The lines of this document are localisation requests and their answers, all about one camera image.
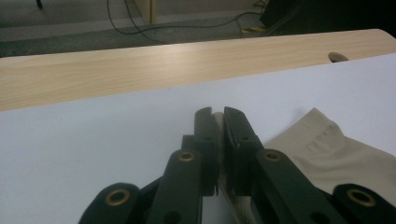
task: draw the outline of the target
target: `beige cloth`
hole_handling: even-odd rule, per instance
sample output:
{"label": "beige cloth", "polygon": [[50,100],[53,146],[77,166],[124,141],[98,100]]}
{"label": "beige cloth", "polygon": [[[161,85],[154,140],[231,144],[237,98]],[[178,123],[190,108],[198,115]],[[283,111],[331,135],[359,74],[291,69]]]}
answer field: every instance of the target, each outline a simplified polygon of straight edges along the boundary
{"label": "beige cloth", "polygon": [[[215,118],[222,127],[222,115]],[[317,188],[330,194],[337,185],[358,184],[396,206],[396,158],[345,137],[335,122],[315,108],[264,147],[284,152]],[[224,179],[225,172],[220,169],[220,187],[236,222],[254,224],[250,198],[227,194]]]}

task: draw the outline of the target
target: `power cord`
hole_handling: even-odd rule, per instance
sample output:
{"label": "power cord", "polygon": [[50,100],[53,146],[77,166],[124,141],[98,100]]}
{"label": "power cord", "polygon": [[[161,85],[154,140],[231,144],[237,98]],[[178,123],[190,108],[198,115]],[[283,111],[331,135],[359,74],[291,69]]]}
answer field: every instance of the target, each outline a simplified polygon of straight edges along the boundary
{"label": "power cord", "polygon": [[115,24],[114,24],[114,22],[113,22],[113,20],[112,20],[112,18],[111,18],[111,14],[110,14],[109,0],[106,0],[106,2],[107,2],[107,15],[108,15],[108,18],[110,19],[111,25],[113,26],[114,30],[116,30],[118,33],[120,33],[120,34],[122,34],[122,35],[139,35],[139,34],[141,34],[141,35],[144,36],[146,39],[151,40],[151,41],[154,41],[154,42],[158,42],[158,43],[161,43],[161,44],[167,44],[167,43],[164,42],[164,41],[161,41],[161,40],[156,40],[156,39],[150,38],[150,37],[148,37],[147,35],[145,35],[144,33],[145,33],[146,31],[150,31],[150,30],[171,29],[171,28],[195,28],[195,29],[216,28],[216,27],[220,27],[220,26],[224,26],[224,25],[230,24],[230,23],[232,23],[232,22],[235,21],[236,24],[237,24],[237,26],[238,26],[238,28],[239,28],[240,35],[242,36],[242,27],[241,27],[241,24],[239,23],[239,19],[240,19],[241,17],[243,17],[243,16],[246,16],[246,15],[261,15],[261,13],[258,13],[258,12],[244,12],[244,13],[241,13],[241,14],[237,15],[235,18],[233,18],[233,19],[231,19],[231,20],[229,20],[229,21],[226,21],[226,22],[224,22],[224,23],[220,23],[220,24],[217,24],[217,25],[209,25],[209,26],[170,25],[170,26],[156,26],[156,27],[150,27],[150,28],[147,28],[147,29],[143,29],[143,30],[142,30],[142,29],[140,29],[140,28],[136,25],[136,23],[134,22],[134,19],[133,19],[133,17],[132,17],[132,13],[131,13],[131,11],[129,10],[129,7],[128,7],[127,0],[124,0],[125,6],[126,6],[127,11],[128,11],[129,18],[130,18],[130,20],[131,20],[131,22],[132,22],[134,28],[137,30],[136,32],[127,33],[127,32],[123,32],[122,30],[120,30],[119,28],[117,28],[117,27],[115,26]]}

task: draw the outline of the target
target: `gray carpet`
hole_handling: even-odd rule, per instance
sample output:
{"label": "gray carpet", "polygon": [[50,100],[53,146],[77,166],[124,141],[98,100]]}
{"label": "gray carpet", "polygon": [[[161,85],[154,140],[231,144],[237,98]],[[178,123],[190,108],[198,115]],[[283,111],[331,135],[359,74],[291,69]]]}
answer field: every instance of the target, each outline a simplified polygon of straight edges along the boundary
{"label": "gray carpet", "polygon": [[[238,21],[233,18],[219,18],[199,21],[183,21],[163,23],[159,27],[151,29],[144,34],[123,35],[116,30],[106,30],[99,32],[88,32],[78,35],[62,35],[40,39],[30,39],[21,41],[7,41],[0,43],[0,57],[51,54],[63,52],[76,52],[99,49],[122,49],[143,46],[153,46],[162,44],[189,43],[209,40],[236,39],[253,37],[252,35],[241,35],[241,28],[262,26],[259,21],[260,15],[247,14],[239,17]],[[169,26],[214,26],[213,28],[169,28]],[[154,28],[156,26],[139,27],[141,30]],[[124,33],[135,33],[135,28],[120,29]]]}

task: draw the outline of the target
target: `white sheet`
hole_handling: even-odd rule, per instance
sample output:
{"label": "white sheet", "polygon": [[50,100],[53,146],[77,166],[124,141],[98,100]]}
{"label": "white sheet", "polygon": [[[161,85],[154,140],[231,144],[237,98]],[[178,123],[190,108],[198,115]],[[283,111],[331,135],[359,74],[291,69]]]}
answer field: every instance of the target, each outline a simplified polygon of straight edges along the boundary
{"label": "white sheet", "polygon": [[[244,111],[263,142],[316,107],[396,155],[395,71],[391,54],[0,112],[0,223],[77,223],[104,187],[144,187],[206,106]],[[205,199],[203,223],[232,223],[221,199]]]}

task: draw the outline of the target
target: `wooden table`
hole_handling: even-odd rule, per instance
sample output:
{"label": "wooden table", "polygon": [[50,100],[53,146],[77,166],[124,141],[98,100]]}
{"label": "wooden table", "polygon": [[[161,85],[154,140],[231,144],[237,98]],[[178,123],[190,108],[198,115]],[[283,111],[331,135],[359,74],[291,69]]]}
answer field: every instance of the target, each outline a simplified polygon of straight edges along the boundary
{"label": "wooden table", "polygon": [[0,59],[0,111],[396,52],[380,30],[110,49]]}

